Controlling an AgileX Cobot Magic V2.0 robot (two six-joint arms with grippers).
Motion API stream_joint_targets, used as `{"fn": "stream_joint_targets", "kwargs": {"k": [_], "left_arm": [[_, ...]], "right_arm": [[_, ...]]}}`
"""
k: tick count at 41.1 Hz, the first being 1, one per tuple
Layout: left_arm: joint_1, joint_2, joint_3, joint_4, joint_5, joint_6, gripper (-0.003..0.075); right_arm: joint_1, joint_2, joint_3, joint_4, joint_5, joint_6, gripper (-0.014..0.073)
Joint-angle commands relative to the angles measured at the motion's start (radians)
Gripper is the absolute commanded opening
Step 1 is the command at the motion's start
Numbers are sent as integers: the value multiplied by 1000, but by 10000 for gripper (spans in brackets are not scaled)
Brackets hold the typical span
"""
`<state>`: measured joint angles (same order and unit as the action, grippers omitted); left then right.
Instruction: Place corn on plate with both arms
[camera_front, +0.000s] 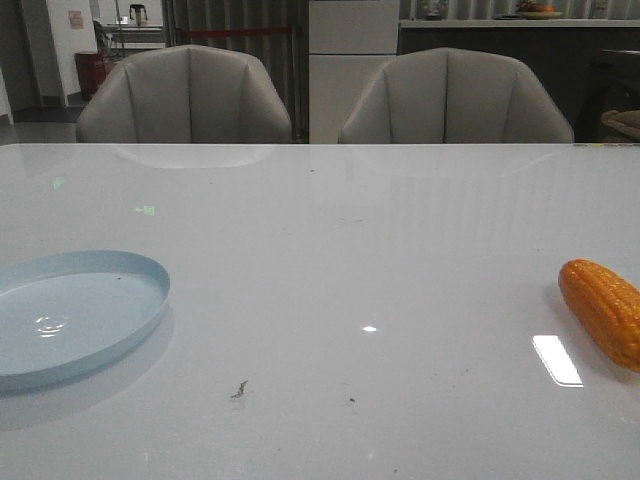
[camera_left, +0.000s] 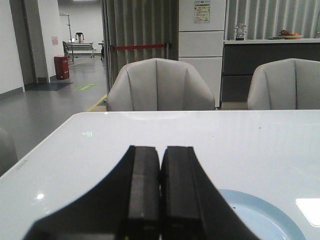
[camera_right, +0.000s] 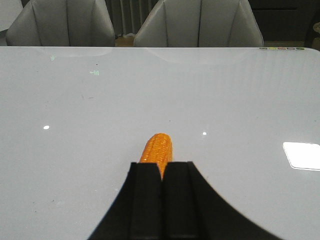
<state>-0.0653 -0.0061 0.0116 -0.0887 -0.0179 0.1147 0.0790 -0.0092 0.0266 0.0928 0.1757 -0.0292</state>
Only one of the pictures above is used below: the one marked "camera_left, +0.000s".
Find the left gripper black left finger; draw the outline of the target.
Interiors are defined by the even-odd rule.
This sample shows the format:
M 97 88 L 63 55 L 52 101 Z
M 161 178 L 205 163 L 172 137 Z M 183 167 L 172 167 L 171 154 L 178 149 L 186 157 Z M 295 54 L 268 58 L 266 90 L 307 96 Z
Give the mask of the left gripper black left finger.
M 97 185 L 33 223 L 26 240 L 157 240 L 159 157 L 154 147 L 129 146 Z

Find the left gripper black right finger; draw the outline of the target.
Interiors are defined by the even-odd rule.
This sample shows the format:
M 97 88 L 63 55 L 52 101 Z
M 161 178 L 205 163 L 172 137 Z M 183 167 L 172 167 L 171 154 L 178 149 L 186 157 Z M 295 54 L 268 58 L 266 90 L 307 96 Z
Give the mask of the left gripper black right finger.
M 258 239 L 211 182 L 193 147 L 167 147 L 160 184 L 162 239 Z

